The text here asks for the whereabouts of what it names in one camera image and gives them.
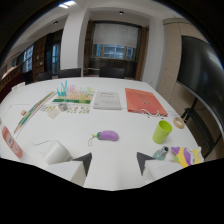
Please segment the ceiling light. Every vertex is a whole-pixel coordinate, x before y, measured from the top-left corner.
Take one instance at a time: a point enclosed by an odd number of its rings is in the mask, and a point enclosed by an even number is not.
[[[63,4],[70,6],[70,5],[74,5],[75,2],[74,1],[68,1],[68,2],[64,2]]]
[[[65,8],[65,9],[69,8],[69,6],[64,5],[64,4],[60,4],[59,7],[62,7],[62,8]]]
[[[69,8],[69,6],[74,5],[74,4],[75,4],[74,1],[67,1],[67,2],[64,2],[63,4],[58,5],[58,6],[67,9],[67,8]]]

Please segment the yellow cup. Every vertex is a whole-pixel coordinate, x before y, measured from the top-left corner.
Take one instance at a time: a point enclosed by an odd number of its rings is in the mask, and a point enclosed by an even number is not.
[[[172,131],[172,126],[167,121],[160,121],[159,124],[156,127],[156,130],[153,134],[153,141],[157,144],[161,144],[164,142],[166,137],[170,134]]]

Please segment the window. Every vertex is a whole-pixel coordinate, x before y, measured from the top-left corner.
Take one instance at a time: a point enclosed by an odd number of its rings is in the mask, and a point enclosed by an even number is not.
[[[17,58],[14,58],[11,62],[11,66],[12,67],[15,67],[16,66],[16,61],[17,61]]]
[[[101,57],[102,44],[94,44],[93,45],[93,56]]]
[[[136,49],[110,44],[93,44],[92,51],[93,57],[134,61]]]
[[[29,47],[26,51],[24,51],[23,61],[23,72],[28,72],[32,70],[32,54],[33,54],[33,46]]]
[[[133,56],[134,56],[134,48],[128,47],[126,53],[126,59],[133,60]]]
[[[53,45],[52,74],[58,74],[60,70],[60,43]]]
[[[92,56],[134,61],[140,27],[124,23],[96,22]]]
[[[103,57],[124,59],[124,49],[123,46],[105,44]]]
[[[1,77],[7,72],[7,65],[1,70]]]

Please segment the white paper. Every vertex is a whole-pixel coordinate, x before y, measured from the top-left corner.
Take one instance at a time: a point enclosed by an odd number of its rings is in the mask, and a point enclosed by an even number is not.
[[[119,95],[116,92],[97,92],[94,109],[121,110]]]

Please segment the plastic toy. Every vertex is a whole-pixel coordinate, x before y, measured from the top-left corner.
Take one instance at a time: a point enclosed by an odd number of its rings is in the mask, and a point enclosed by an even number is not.
[[[153,158],[157,160],[164,160],[168,152],[169,152],[169,148],[166,146],[163,146],[162,149],[157,150],[154,153]]]
[[[101,131],[98,132],[97,135],[92,134],[92,138],[89,140],[89,146],[92,145],[92,139],[98,138],[99,140],[111,140],[111,141],[117,141],[118,140],[118,134],[114,131]]]
[[[175,162],[179,163],[184,168],[204,162],[204,158],[201,154],[201,147],[198,147],[197,149],[171,147],[171,150],[176,155],[174,157]]]

